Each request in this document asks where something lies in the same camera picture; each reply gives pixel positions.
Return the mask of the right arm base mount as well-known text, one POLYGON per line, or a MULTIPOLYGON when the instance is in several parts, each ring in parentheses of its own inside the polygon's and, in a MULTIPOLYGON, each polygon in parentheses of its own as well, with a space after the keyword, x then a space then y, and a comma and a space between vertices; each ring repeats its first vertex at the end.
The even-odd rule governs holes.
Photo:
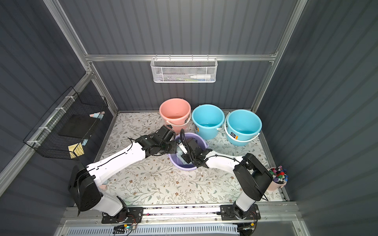
POLYGON ((221 205, 217 215, 221 216, 223 221, 231 220, 260 220, 258 206, 253 204, 247 211, 241 210, 237 205, 221 205))

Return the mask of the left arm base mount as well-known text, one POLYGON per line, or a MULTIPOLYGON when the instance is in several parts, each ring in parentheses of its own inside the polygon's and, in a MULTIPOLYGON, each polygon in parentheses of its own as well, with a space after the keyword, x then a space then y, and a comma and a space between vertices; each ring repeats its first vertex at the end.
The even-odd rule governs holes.
POLYGON ((102 224, 121 224, 121 223, 138 223, 143 217, 143 207, 129 207, 127 210, 122 209, 115 216, 102 213, 102 224))

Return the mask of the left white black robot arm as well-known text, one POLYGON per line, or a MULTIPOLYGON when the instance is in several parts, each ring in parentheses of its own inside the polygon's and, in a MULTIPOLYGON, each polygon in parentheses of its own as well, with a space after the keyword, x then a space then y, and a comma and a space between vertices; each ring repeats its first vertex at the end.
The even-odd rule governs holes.
POLYGON ((158 131, 131 139, 131 144, 108 158, 89 165, 74 166, 68 190, 78 208, 78 214, 98 210, 116 221, 126 220, 131 214, 121 197, 113 197, 101 190, 110 177, 149 156, 176 152, 176 133, 171 125, 158 131))

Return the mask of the teal plastic bucket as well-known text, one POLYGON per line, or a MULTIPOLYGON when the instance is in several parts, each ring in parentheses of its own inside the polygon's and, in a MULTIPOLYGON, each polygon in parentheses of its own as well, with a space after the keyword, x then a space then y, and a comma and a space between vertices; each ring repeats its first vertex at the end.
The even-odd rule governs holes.
POLYGON ((203 104, 193 110, 192 120, 196 134, 204 140, 210 140, 217 136, 225 121, 225 114, 215 105, 203 104))
POLYGON ((227 114, 224 130, 231 144, 242 147, 260 135, 262 121, 255 113, 239 109, 227 114))

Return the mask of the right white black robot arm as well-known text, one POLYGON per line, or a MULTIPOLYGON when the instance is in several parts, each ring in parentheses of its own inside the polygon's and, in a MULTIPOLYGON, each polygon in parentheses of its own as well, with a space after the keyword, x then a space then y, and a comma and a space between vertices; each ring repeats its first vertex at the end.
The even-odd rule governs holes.
POLYGON ((202 149, 193 138, 186 137, 183 129, 180 131, 179 140, 185 149, 185 162, 197 168, 213 168, 234 174, 242 188, 241 194, 233 204, 235 214, 239 218, 243 218, 243 214, 264 197, 273 177, 253 154, 229 156, 210 148, 202 149))

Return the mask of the pink plastic bucket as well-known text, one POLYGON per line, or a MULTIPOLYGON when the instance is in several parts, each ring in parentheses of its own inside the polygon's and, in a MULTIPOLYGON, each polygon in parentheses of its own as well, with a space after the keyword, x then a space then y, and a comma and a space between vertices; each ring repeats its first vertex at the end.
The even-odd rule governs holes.
POLYGON ((189 102, 182 98, 171 98, 159 107, 160 116, 166 125, 171 125, 178 135, 181 129, 185 130, 191 120, 192 108, 189 102))

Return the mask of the purple plastic bucket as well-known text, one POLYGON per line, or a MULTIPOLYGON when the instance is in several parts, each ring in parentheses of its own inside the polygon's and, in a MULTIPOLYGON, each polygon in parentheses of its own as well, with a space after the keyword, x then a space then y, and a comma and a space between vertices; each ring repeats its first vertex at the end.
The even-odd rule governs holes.
MULTIPOLYGON (((198 143, 198 145, 202 149, 209 148, 209 145, 206 143, 206 141, 195 133, 185 133, 185 137, 186 137, 186 139, 189 139, 189 138, 195 139, 196 142, 198 143)), ((173 165, 175 165, 177 168, 179 168, 181 170, 193 171, 193 170, 197 169, 196 166, 194 166, 193 164, 187 163, 181 157, 179 157, 176 153, 168 154, 168 157, 171 160, 171 162, 173 163, 173 165)))

